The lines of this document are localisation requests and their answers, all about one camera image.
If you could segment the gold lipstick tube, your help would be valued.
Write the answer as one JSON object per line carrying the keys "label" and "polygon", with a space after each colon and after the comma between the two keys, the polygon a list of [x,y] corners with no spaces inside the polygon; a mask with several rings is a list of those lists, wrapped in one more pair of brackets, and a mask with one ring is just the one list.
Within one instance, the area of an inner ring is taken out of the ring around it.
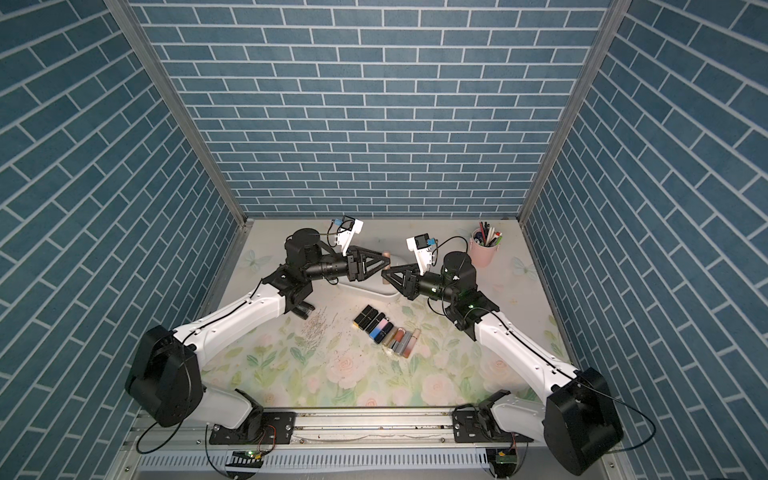
{"label": "gold lipstick tube", "polygon": [[389,334],[384,338],[382,341],[382,345],[385,348],[390,348],[391,345],[396,341],[397,335],[401,332],[401,328],[394,327]]}

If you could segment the black silver-band lipstick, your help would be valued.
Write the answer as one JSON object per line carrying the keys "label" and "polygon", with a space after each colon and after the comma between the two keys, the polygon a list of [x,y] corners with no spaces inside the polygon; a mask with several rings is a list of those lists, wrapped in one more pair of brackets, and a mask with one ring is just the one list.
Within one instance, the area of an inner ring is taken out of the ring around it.
{"label": "black silver-band lipstick", "polygon": [[376,309],[367,306],[362,312],[362,317],[359,322],[360,328],[367,333],[370,333],[378,324],[378,321],[376,320],[378,314],[379,312]]}

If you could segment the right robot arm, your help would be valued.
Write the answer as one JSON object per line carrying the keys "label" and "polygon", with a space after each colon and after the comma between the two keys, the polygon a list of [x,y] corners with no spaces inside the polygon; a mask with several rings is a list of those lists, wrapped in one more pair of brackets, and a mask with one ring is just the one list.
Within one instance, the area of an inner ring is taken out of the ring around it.
{"label": "right robot arm", "polygon": [[579,370],[559,360],[515,327],[479,289],[467,254],[446,254],[438,273],[408,264],[382,276],[410,300],[425,296],[444,302],[447,319],[516,371],[541,400],[534,407],[500,392],[486,414],[493,427],[545,443],[572,475],[583,474],[623,439],[605,378],[593,368]]}

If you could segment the red lip gloss tube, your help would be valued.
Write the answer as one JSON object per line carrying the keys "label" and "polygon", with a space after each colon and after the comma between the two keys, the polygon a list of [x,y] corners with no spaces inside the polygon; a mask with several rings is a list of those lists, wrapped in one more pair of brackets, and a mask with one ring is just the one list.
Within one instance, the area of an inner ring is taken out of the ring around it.
{"label": "red lip gloss tube", "polygon": [[396,331],[396,333],[395,333],[395,335],[393,337],[393,342],[390,345],[390,349],[391,349],[391,351],[393,353],[396,353],[398,351],[398,349],[400,348],[406,333],[407,333],[407,331],[404,328],[402,328],[402,327],[399,327],[397,329],[397,331]]}

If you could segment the white storage box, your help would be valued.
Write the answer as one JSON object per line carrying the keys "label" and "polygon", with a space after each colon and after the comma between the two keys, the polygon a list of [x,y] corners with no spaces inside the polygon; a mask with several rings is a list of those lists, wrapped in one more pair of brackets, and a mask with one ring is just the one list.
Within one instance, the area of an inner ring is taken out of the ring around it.
{"label": "white storage box", "polygon": [[[387,266],[384,268],[387,269],[389,267],[389,261],[383,261],[387,262]],[[399,294],[383,280],[381,272],[369,278],[368,280],[355,282],[349,281],[347,274],[342,274],[338,278],[338,283],[341,287],[350,289],[357,294],[368,296],[374,299],[390,299],[397,297]]]}

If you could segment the left green circuit board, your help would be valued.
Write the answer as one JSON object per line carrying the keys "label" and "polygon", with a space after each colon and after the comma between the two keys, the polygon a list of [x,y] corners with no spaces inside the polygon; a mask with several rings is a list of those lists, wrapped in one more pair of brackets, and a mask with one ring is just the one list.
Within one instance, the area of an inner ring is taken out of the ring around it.
{"label": "left green circuit board", "polygon": [[252,450],[234,451],[231,458],[225,464],[227,469],[235,468],[261,468],[264,463],[264,455]]}

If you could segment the pink metal pen bucket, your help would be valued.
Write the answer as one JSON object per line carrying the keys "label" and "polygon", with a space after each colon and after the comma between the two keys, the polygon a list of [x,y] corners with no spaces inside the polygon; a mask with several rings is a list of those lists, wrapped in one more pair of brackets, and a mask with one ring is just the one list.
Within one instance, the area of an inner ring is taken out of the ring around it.
{"label": "pink metal pen bucket", "polygon": [[469,243],[468,255],[472,265],[476,269],[481,269],[491,264],[497,251],[497,246],[485,246],[478,239],[473,239]]}

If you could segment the black round lipstick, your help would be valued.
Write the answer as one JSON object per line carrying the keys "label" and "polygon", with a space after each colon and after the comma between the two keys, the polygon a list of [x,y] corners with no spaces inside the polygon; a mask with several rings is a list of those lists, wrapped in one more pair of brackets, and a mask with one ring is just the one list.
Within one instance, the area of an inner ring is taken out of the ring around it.
{"label": "black round lipstick", "polygon": [[375,337],[375,342],[377,344],[381,344],[384,339],[392,332],[394,328],[394,325],[391,322],[388,322],[382,331]]}

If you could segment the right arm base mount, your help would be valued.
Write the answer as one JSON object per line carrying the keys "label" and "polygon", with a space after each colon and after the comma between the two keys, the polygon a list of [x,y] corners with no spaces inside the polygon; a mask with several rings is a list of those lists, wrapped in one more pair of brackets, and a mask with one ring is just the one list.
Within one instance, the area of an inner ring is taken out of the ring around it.
{"label": "right arm base mount", "polygon": [[451,412],[453,437],[456,443],[493,442],[494,438],[480,421],[478,410],[472,405],[461,405]]}

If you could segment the right green circuit board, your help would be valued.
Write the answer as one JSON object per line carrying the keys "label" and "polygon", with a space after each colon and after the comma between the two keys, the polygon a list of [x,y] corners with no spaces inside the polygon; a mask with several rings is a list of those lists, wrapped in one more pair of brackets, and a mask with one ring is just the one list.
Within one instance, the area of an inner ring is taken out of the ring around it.
{"label": "right green circuit board", "polygon": [[509,479],[518,469],[518,457],[506,450],[487,449],[488,470],[494,479]]}

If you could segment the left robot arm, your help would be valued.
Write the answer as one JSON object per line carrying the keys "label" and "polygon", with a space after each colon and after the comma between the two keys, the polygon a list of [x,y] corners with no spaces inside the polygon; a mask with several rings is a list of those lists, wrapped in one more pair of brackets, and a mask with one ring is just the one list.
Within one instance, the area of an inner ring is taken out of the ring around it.
{"label": "left robot arm", "polygon": [[194,421],[230,430],[257,428],[263,412],[258,402],[205,385],[203,367],[262,324],[287,313],[307,317],[314,281],[362,282],[390,264],[389,257],[350,242],[336,251],[311,228],[290,235],[284,248],[285,261],[240,299],[174,329],[154,327],[140,338],[125,390],[158,425]]}

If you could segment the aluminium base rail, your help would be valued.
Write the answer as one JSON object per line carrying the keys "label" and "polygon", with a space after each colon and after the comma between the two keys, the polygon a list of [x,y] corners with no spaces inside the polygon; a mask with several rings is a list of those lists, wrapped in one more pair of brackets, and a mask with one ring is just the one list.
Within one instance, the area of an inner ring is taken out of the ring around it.
{"label": "aluminium base rail", "polygon": [[[511,479],[571,479],[545,443],[521,433],[505,433],[493,442],[456,443],[454,407],[296,408],[287,445],[212,445],[216,426],[185,421],[161,428],[140,415],[113,465],[109,479],[267,479],[285,478],[479,478],[494,479],[487,449],[518,457]],[[264,455],[261,468],[227,469],[234,451]]]}

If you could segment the green circuit board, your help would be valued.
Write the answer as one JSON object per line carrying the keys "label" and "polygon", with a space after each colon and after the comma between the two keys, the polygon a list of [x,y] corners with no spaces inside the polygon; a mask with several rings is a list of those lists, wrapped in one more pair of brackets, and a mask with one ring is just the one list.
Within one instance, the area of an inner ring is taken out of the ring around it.
{"label": "green circuit board", "polygon": [[252,450],[234,451],[231,458],[225,464],[227,469],[235,468],[261,468],[264,463],[264,455]]}
{"label": "green circuit board", "polygon": [[509,479],[518,469],[518,457],[506,450],[487,449],[488,470],[494,479]]}

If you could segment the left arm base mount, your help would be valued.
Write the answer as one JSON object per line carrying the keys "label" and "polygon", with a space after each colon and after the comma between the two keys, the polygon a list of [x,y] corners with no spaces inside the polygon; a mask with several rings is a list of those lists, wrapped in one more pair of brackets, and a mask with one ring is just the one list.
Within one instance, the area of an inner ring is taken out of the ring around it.
{"label": "left arm base mount", "polygon": [[287,445],[291,442],[296,419],[297,413],[293,411],[250,414],[236,429],[216,425],[208,440],[212,445]]}

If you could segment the pink blue gradient lipstick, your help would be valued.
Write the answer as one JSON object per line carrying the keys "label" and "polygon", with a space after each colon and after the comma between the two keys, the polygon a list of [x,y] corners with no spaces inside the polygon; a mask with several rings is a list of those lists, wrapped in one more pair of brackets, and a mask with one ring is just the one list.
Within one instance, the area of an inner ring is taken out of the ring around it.
{"label": "pink blue gradient lipstick", "polygon": [[373,334],[370,336],[371,339],[375,342],[375,337],[382,331],[384,326],[390,322],[386,317],[384,320],[381,321],[381,323],[378,325],[378,328],[373,332]]}

